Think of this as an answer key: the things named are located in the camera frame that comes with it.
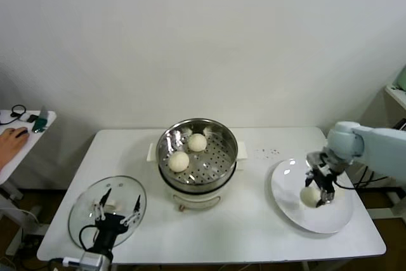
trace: wire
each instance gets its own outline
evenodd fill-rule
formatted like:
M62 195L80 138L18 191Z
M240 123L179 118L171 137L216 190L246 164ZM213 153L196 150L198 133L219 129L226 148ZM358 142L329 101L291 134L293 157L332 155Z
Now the wire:
M79 232L79 242L81 243L81 246L82 246L83 250L85 250L85 251L87 251L88 249L86 248L86 246L83 243L82 233L86 228L97 228L97 226L95 226L95 225L85 225L83 228L81 228L81 231Z
M381 181L381 180L384 180L384 179L387 179L387 178L389 178L389 177L386 176L386 177L382 177L382 178L375 179L375 180L368 180L368 181L366 181L366 182L363 182L363 183L366 183L366 185L364 185L362 188L365 188L365 187L366 187L368 184L370 184L371 182ZM337 185L338 187L341 187L341 188L343 188L343 189L345 189L345 190L356 190L356 189L359 189L358 187L344 187L344 186L338 184L337 181L333 181L333 182L334 182L335 185Z
M368 185L370 185L372 179L374 179L374 176L375 176L375 173L372 172L372 173L370 174L370 176L369 176L369 179L368 179L367 183L366 183L363 187L367 187Z
M242 267L241 269L239 269L239 271L243 271L243 270L245 270L246 268L248 268L249 266L251 266L251 264L248 264L248 265L246 265L245 267Z
M357 189L355 187L344 187L344 186L338 184L338 182L336 180L333 180L333 182L334 182L335 185L337 185L338 187L341 187L341 188L343 188L345 190L356 190Z
M16 107L21 107L21 108L23 108L22 112L21 112L21 113L18 113L18 112L15 110ZM14 116L16 116L16 118L13 119L13 120L11 120L10 122L7 122L7 123L2 123L2 122L0 122L0 125L7 125L7 124L11 124L12 122L15 122L15 121L17 121L19 118L21 118L21 116L22 116L23 114L25 114L26 112L27 112L27 108L25 108L24 105L21 105L21 104L14 105L14 106L12 106L12 108L11 108L11 114L13 114Z
M46 267L48 268L48 271L52 271L52 263L62 263L63 262L63 258L52 258L51 260L48 260L48 264L46 265Z
M362 173L360 181L358 181L358 183L354 184L355 188L358 188L360 186L360 184L362 183L363 178L365 177L365 175L367 173L367 170L368 170L368 166L365 167L365 169L364 169L364 171Z
M2 258L0 258L0 261L1 260L6 260L14 268L15 271L17 270L15 264L11 260L9 260L7 257L3 256Z
M388 176L385 176L385 177L382 177L382 178L379 178L379 179L375 179L375 180L369 180L369 181L366 181L366 182L362 182L362 183L368 183L368 184L370 184L371 182L377 182L377 181L381 181L381 180L384 180L384 179L388 179L389 177Z
M23 260L20 260L20 265L21 265L21 267L23 267L23 269L26 269L27 271L42 270L42 269L45 269L45 268L48 266L48 265L45 265L45 266L41 266L41 267L39 267L39 268L29 268L29 267L27 267L27 266L24 265Z
M5 209L8 209L8 210L15 210L15 211L21 211L21 212L23 212L23 213L27 213L28 215L30 215L31 217L33 217L33 219L34 219L34 220L36 221L36 223L39 225L39 221L38 221L37 216L36 216L35 214L31 213L30 211L26 211L26 210L24 210L24 209L17 209L17 208L0 208L0 211L1 211L1 210L5 210Z

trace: human hand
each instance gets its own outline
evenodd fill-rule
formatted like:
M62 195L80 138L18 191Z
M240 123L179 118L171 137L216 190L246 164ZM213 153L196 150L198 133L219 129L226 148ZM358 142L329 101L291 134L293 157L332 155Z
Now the human hand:
M0 135L0 170L9 163L15 155L21 150L21 148L27 143L28 137L30 136L26 132L26 127L21 128L7 128Z

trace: green object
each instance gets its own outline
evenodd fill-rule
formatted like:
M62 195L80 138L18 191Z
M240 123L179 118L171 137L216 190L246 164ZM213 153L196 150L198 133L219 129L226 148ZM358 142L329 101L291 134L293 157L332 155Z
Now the green object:
M34 126L32 127L32 131L35 133L42 133L45 130L47 123L48 111L45 109L45 107L42 107L38 118L36 119Z
M406 68L400 73L397 83L399 87L406 91Z

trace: white wall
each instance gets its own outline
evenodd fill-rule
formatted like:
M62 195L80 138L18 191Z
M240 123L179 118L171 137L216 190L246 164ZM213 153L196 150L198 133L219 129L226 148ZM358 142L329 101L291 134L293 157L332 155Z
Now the white wall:
M405 48L405 0L0 0L2 108L59 115L13 179L67 187L102 128L384 124Z

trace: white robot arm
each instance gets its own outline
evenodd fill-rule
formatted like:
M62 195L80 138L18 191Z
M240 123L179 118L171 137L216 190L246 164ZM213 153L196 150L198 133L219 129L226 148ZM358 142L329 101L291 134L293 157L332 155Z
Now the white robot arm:
M338 122L330 130L323 150L308 154L306 159L311 170L305 184L316 182L322 191L318 203L321 206L333 200L333 183L353 161L380 174L406 181L406 132Z
M374 171L406 180L406 132L338 122L327 136L327 147L338 157L365 164Z

